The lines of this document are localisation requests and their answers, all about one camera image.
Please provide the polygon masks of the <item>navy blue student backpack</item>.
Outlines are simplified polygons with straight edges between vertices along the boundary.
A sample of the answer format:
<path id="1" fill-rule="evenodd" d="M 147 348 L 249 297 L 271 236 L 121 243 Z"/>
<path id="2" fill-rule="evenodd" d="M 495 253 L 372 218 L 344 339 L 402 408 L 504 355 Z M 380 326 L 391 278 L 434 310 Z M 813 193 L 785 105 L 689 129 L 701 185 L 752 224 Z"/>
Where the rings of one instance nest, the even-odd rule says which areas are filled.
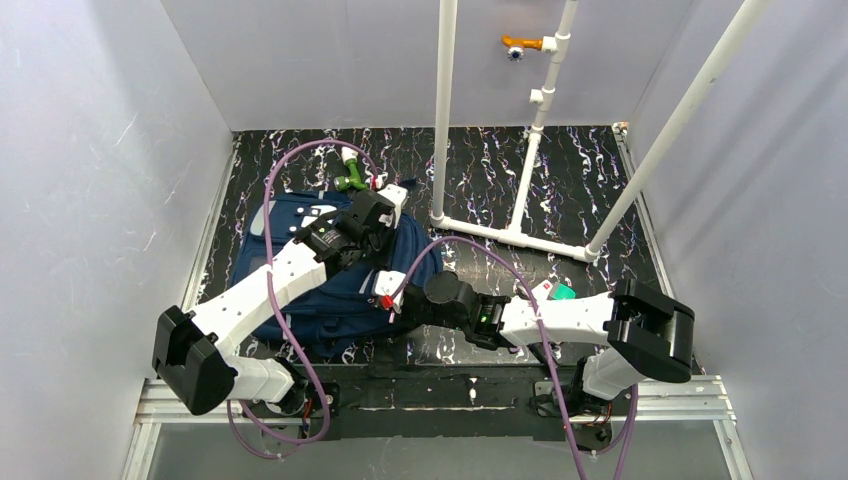
<path id="1" fill-rule="evenodd" d="M 352 203 L 341 192 L 296 191 L 270 197 L 270 225 L 273 253 L 276 255 L 293 238 L 294 232 L 316 215 L 335 209 L 347 209 Z M 250 217 L 238 255 L 233 261 L 227 290 L 244 280 L 266 263 L 263 207 L 260 204 Z M 405 273 L 417 255 L 431 243 L 425 228 L 411 215 L 401 215 L 396 240 L 389 257 L 387 271 Z M 406 285 L 423 288 L 427 281 L 443 271 L 440 247 L 435 247 L 421 261 Z M 371 296 L 377 270 L 358 264 L 340 272 L 319 288 L 307 292 L 281 308 L 281 312 L 297 340 L 306 350 L 323 357 L 341 354 L 357 340 L 366 337 L 402 335 L 417 328 L 404 323 L 398 315 L 389 322 L 389 312 L 373 305 Z M 282 329 L 273 313 L 253 335 L 260 340 L 284 340 Z"/>

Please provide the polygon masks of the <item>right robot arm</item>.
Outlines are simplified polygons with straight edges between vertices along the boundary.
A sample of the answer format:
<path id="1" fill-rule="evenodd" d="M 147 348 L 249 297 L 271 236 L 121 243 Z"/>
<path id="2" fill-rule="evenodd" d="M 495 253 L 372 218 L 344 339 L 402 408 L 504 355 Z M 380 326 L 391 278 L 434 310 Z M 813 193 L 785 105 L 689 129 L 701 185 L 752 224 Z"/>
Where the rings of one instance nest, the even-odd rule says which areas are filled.
<path id="1" fill-rule="evenodd" d="M 459 330 L 487 350 L 537 343 L 600 345 L 582 363 L 574 396 L 611 400 L 644 379 L 671 384 L 692 376 L 694 311 L 636 280 L 620 280 L 610 292 L 552 300 L 546 289 L 531 298 L 476 292 L 445 271 L 418 287 L 398 272 L 379 281 L 377 303 L 397 323 Z"/>

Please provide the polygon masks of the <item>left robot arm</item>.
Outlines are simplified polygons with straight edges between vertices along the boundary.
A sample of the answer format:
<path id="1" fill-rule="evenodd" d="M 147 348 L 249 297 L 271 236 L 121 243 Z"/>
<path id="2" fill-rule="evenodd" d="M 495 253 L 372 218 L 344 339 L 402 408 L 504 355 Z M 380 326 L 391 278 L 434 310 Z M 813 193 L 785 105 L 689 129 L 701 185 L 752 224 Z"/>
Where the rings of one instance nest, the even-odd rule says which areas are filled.
<path id="1" fill-rule="evenodd" d="M 227 400 L 278 403 L 295 379 L 283 364 L 246 358 L 238 346 L 276 311 L 361 262 L 375 263 L 394 240 L 408 192 L 360 191 L 346 209 L 315 215 L 270 260 L 224 293 L 158 318 L 152 365 L 193 415 Z"/>

